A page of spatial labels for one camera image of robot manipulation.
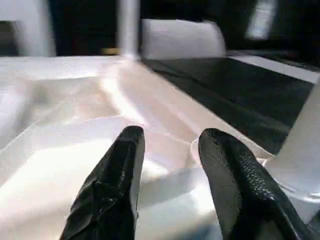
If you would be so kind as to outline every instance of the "black surface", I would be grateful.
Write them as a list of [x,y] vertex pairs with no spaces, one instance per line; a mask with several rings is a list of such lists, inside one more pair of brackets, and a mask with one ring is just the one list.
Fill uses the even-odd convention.
[[16,44],[13,25],[16,22],[0,21],[0,57],[18,56],[18,46]]
[[58,56],[103,55],[117,47],[117,0],[48,2]]
[[133,240],[144,131],[126,127],[84,181],[61,240]]
[[199,137],[199,156],[223,239],[313,239],[288,197],[242,142],[208,128]]
[[230,58],[143,63],[272,154],[280,150],[313,87]]

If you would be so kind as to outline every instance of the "metal pole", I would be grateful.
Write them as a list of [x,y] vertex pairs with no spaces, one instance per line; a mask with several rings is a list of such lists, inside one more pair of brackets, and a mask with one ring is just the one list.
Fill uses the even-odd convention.
[[278,156],[266,164],[308,222],[320,209],[320,84],[314,86]]

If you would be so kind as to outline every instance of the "black mat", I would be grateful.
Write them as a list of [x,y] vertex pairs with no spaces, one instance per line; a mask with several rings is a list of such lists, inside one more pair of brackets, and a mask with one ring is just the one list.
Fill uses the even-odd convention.
[[143,63],[272,154],[281,149],[313,87],[231,58]]

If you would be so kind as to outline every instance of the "textured gripper pad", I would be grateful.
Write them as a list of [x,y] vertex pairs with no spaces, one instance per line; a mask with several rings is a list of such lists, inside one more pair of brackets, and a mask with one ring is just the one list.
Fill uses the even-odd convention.
[[199,155],[224,239],[312,239],[287,196],[242,142],[208,128],[199,138]]

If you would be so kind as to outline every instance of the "white pole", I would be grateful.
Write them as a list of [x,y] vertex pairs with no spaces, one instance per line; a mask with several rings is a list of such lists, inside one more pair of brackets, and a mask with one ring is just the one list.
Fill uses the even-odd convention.
[[320,84],[314,86],[278,156],[266,164],[308,222],[320,208]]
[[138,55],[138,33],[140,0],[120,0],[118,8],[118,48],[120,55],[136,59]]

